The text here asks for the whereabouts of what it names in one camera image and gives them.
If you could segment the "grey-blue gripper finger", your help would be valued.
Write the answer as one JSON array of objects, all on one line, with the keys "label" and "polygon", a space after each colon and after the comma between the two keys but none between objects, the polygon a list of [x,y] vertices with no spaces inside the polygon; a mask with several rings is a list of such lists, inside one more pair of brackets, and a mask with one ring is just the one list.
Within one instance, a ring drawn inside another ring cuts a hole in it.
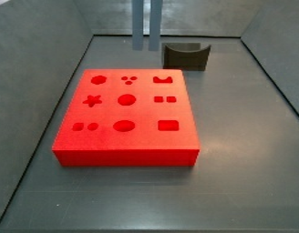
[{"label": "grey-blue gripper finger", "polygon": [[143,49],[143,0],[132,0],[132,48]]},{"label": "grey-blue gripper finger", "polygon": [[159,49],[162,0],[151,0],[148,50]]}]

